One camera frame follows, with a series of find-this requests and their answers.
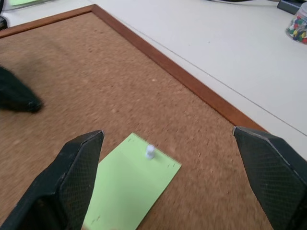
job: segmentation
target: colorful push pins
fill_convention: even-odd
[[[286,33],[293,40],[307,44],[307,2],[302,4],[286,29]]]
[[[151,160],[154,158],[155,147],[153,145],[148,145],[146,147],[146,158]]]

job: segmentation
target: white push pin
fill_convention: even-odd
[[[146,158],[151,160],[152,158],[154,158],[154,150],[155,147],[153,145],[147,145],[146,147]]]

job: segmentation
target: cork surface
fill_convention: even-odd
[[[233,126],[92,13],[0,39],[0,64],[45,104],[0,111],[0,224],[66,141],[102,129],[101,159],[135,132],[182,164],[139,229],[272,229]]]

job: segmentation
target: white table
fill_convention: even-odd
[[[17,25],[98,4],[307,159],[307,46],[276,2],[56,0],[4,13]]]

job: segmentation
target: green paper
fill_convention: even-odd
[[[9,0],[9,3],[11,6],[16,6],[16,5],[27,4],[33,1],[38,1],[38,0]]]
[[[98,165],[92,199],[83,226],[88,230],[135,230],[181,164],[130,134]]]

